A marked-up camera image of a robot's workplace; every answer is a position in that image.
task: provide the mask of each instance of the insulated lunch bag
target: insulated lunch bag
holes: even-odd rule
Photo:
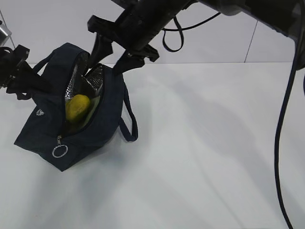
[[[118,127],[128,142],[138,138],[123,75],[114,75],[110,67],[98,64],[83,76],[88,58],[86,51],[66,43],[33,68],[38,73],[46,65],[41,76],[53,89],[49,94],[29,92],[36,108],[15,145],[39,154],[60,171],[103,147]],[[91,104],[82,123],[73,129],[66,121],[65,105],[76,94],[88,95]],[[121,118],[123,103],[132,120],[131,132]]]

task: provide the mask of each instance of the bag logo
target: bag logo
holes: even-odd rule
[[[36,112],[36,115],[37,115],[37,116],[42,116],[42,115],[44,115],[44,112],[43,112],[41,109],[39,109],[39,110]]]

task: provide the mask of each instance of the white table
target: white table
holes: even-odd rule
[[[65,172],[13,145],[34,103],[1,91],[0,228],[285,229],[274,136],[290,63],[159,64],[125,74],[140,137],[118,131]],[[305,225],[304,72],[280,150],[286,208]]]

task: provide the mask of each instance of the zipper pull ring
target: zipper pull ring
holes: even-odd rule
[[[53,149],[53,151],[52,151],[52,156],[53,156],[54,158],[61,158],[61,157],[65,156],[65,155],[67,154],[68,150],[69,150],[68,147],[67,147],[66,145],[62,145],[62,144],[61,144],[61,139],[62,139],[62,136],[59,135],[59,136],[57,137],[57,144],[58,144],[58,146],[56,146],[56,147]],[[61,148],[61,147],[64,147],[64,148],[65,148],[65,151],[64,151],[61,155],[55,155],[55,151],[56,151],[58,148]]]

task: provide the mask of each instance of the white wall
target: white wall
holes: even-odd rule
[[[87,21],[95,14],[114,21],[122,9],[110,0],[2,0],[2,13],[16,44],[31,49],[29,62],[38,62],[65,42],[92,50],[95,36],[87,31]],[[178,19],[183,26],[194,25],[215,14],[215,11],[195,4],[182,11]],[[179,53],[169,53],[162,47],[162,35],[152,41],[160,52],[159,63],[244,62],[256,20],[245,14],[220,16],[210,23],[185,32],[185,47]],[[179,47],[178,33],[168,33],[171,47]],[[113,56],[104,63],[114,63],[123,49],[116,46]]]
[[[247,62],[292,62],[295,43],[268,26],[258,23]]]

